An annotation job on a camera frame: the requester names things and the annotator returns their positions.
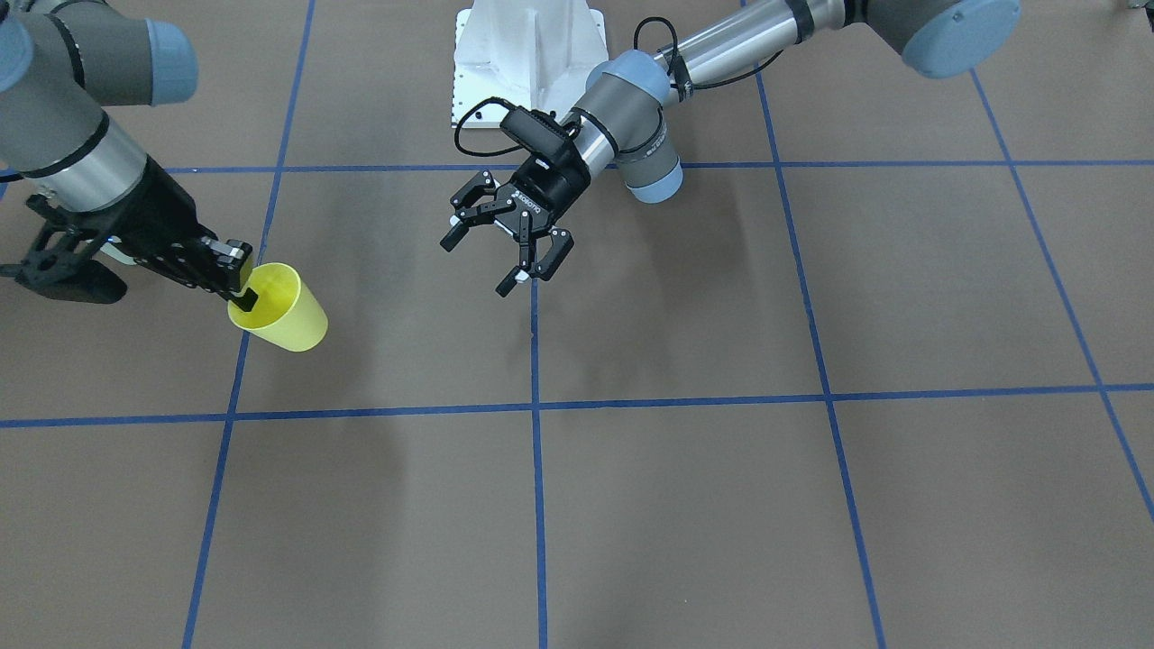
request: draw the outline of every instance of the robotic arm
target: robotic arm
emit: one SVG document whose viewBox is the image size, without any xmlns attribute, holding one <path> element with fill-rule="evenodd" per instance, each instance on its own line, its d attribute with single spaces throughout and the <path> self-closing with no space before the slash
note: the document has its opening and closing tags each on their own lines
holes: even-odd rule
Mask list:
<svg viewBox="0 0 1154 649">
<path fill-rule="evenodd" d="M 174 25 L 125 18 L 103 0 L 15 9 L 0 0 L 0 159 L 36 185 L 27 206 L 46 222 L 0 276 L 51 299 L 115 303 L 127 286 L 92 259 L 111 245 L 253 308 L 252 246 L 201 225 L 193 199 L 102 107 L 183 102 L 196 77 L 196 55 Z"/>
<path fill-rule="evenodd" d="M 944 79 L 992 54 L 1019 15 L 1019 0 L 758 0 L 684 42 L 674 35 L 675 42 L 657 54 L 630 50 L 602 64 L 560 121 L 493 98 L 488 102 L 509 109 L 501 129 L 530 157 L 504 185 L 482 171 L 457 192 L 441 246 L 451 252 L 471 227 L 497 225 L 518 245 L 517 264 L 497 293 L 508 296 L 530 278 L 548 281 L 574 246 L 557 221 L 610 163 L 643 202 L 677 192 L 681 158 L 664 109 L 695 90 L 727 83 L 818 30 L 855 22 L 872 28 L 909 67 Z M 478 204 L 486 196 L 493 200 Z M 538 241 L 546 237 L 549 249 L 538 256 Z"/>
</svg>

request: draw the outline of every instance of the yellow cup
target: yellow cup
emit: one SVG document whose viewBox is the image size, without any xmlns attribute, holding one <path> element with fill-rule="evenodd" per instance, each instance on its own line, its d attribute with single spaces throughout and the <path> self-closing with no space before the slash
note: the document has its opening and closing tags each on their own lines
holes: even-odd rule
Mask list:
<svg viewBox="0 0 1154 649">
<path fill-rule="evenodd" d="M 257 266 L 246 286 L 260 297 L 248 313 L 228 303 L 233 324 L 288 351 L 310 350 L 324 338 L 329 318 L 293 267 Z"/>
</svg>

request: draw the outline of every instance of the plastic cup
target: plastic cup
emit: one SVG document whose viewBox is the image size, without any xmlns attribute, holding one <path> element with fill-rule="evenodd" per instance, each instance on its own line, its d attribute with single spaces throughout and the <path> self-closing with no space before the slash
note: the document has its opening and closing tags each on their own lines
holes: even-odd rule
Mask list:
<svg viewBox="0 0 1154 649">
<path fill-rule="evenodd" d="M 310 350 L 324 338 L 329 318 L 293 267 L 257 266 L 246 288 L 260 297 L 247 313 L 228 303 L 228 319 L 237 327 L 288 351 Z"/>
</svg>

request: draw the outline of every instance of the white object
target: white object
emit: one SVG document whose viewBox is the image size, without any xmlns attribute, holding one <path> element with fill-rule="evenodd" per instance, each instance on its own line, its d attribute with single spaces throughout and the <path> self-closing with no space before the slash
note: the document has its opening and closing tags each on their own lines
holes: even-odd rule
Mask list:
<svg viewBox="0 0 1154 649">
<path fill-rule="evenodd" d="M 585 0 L 475 0 L 457 14 L 451 124 L 488 97 L 564 115 L 608 58 L 605 15 Z M 495 128 L 507 113 L 478 112 L 465 128 Z"/>
</svg>

